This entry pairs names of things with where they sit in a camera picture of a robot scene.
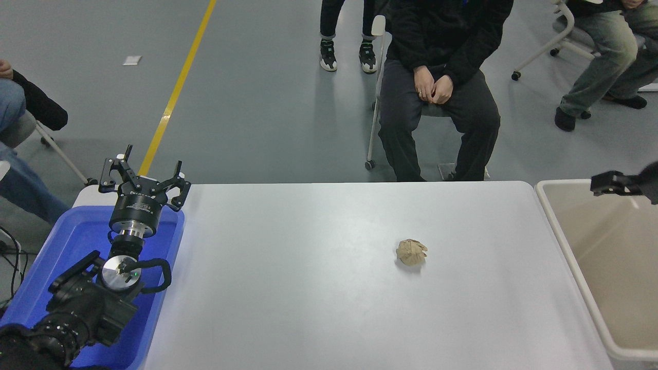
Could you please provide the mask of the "person's right hand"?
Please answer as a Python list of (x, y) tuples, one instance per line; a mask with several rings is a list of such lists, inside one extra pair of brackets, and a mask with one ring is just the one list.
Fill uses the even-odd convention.
[(427, 66), (418, 66), (413, 69), (414, 88), (421, 101), (437, 104), (437, 86)]

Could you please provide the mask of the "person's left hand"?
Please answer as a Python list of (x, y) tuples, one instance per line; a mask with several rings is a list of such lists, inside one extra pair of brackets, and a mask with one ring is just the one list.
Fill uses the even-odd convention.
[(443, 75), (435, 81), (431, 91), (430, 103), (443, 105), (452, 97), (454, 89), (453, 80), (448, 75)]

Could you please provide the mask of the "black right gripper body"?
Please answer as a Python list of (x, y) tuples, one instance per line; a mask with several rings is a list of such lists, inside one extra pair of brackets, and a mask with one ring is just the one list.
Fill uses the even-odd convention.
[(652, 162), (640, 172), (640, 190), (652, 205), (657, 205), (657, 166)]

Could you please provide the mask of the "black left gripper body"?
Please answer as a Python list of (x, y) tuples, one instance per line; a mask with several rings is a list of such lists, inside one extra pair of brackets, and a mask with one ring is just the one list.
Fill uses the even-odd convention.
[(157, 230), (167, 195), (158, 180), (138, 177), (139, 188), (126, 180), (117, 189), (118, 199), (109, 220), (112, 230), (125, 230), (140, 224), (144, 230)]

